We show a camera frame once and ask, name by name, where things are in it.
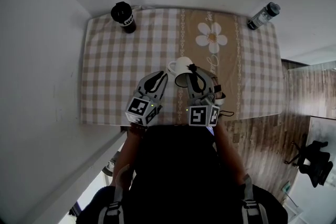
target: office chair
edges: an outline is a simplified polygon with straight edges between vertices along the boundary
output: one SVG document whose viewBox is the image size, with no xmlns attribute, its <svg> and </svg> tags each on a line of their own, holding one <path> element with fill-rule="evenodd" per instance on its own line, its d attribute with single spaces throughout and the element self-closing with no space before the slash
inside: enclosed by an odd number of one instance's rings
<svg viewBox="0 0 336 224">
<path fill-rule="evenodd" d="M 316 188 L 318 184 L 323 186 L 333 167 L 332 162 L 329 161 L 330 153 L 320 151 L 322 147 L 328 146 L 328 142 L 313 141 L 313 143 L 307 147 L 303 146 L 300 148 L 292 141 L 292 145 L 298 149 L 299 154 L 291 161 L 285 161 L 285 164 L 290 164 L 298 159 L 297 164 L 293 164 L 293 166 L 299 166 L 300 172 L 310 177 L 314 188 Z"/>
</svg>

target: gray water bottle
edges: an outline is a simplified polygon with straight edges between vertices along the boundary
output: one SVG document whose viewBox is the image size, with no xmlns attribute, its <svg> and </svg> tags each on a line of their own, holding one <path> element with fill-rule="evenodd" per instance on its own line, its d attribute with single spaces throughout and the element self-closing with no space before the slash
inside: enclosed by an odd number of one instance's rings
<svg viewBox="0 0 336 224">
<path fill-rule="evenodd" d="M 247 22 L 248 28 L 255 30 L 280 13 L 280 6 L 270 2 Z"/>
</svg>

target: table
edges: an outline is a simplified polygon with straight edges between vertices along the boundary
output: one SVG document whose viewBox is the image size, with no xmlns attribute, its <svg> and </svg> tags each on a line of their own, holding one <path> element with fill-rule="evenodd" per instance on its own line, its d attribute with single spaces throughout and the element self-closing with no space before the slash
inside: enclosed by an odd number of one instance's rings
<svg viewBox="0 0 336 224">
<path fill-rule="evenodd" d="M 247 18 L 195 9 L 133 10 L 137 29 L 126 34 L 110 14 L 88 23 L 83 55 L 81 121 L 129 125 L 125 107 L 139 80 L 166 70 L 180 56 L 215 73 L 226 95 L 226 120 L 279 114 L 283 76 L 275 28 L 247 28 Z M 186 124 L 186 89 L 170 75 L 156 124 Z"/>
</svg>

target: cup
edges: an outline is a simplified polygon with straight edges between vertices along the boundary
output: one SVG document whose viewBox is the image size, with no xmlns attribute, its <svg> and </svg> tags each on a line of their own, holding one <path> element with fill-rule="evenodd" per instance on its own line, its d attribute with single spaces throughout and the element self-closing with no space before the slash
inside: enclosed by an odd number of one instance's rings
<svg viewBox="0 0 336 224">
<path fill-rule="evenodd" d="M 175 76 L 175 84 L 182 88 L 187 88 L 187 79 L 188 74 L 192 74 L 188 66 L 192 65 L 193 62 L 188 57 L 179 57 L 176 61 L 171 61 L 167 65 L 168 71 Z"/>
</svg>

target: wooden floor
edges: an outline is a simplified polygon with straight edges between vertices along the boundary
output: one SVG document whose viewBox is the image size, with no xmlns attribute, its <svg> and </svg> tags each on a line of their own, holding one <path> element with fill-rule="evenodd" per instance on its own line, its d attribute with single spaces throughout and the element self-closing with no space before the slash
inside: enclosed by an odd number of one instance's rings
<svg viewBox="0 0 336 224">
<path fill-rule="evenodd" d="M 293 183 L 298 172 L 284 164 L 297 154 L 291 141 L 305 143 L 310 115 L 336 119 L 336 71 L 300 67 L 282 62 L 285 100 L 280 115 L 225 123 L 253 183 L 279 201 L 284 198 L 283 185 Z"/>
</svg>

